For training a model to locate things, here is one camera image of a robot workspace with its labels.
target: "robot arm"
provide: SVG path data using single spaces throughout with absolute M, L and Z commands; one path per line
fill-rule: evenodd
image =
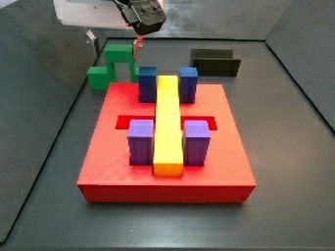
M 53 5 L 64 25 L 133 28 L 139 35 L 159 31 L 167 19 L 164 0 L 53 0 Z

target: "red platform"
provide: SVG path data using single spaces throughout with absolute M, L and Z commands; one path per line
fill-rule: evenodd
M 137 102 L 137 87 L 133 83 L 114 83 L 105 94 L 77 180 L 86 200 L 243 202 L 255 187 L 255 179 L 223 86 L 197 84 L 195 104 L 180 105 L 184 118 L 209 118 L 212 135 L 205 166 L 184 167 L 181 177 L 156 177 L 152 167 L 129 166 L 127 121 L 155 115 L 155 104 Z

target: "white robot part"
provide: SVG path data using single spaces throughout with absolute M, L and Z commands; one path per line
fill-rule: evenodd
M 64 25 L 132 29 L 112 3 L 105 0 L 53 0 L 57 20 Z

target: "gray floor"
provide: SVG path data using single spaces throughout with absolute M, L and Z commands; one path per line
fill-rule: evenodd
M 241 58 L 236 78 L 201 81 L 221 82 L 228 94 L 257 181 L 248 201 L 88 204 L 74 182 L 104 93 L 86 85 L 2 247 L 335 247 L 328 126 L 263 42 L 151 40 L 140 65 L 176 74 L 191 48 L 233 48 Z

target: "yellow block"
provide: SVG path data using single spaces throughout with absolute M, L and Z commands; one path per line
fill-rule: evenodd
M 159 75 L 153 149 L 155 176 L 181 176 L 183 146 L 177 76 Z

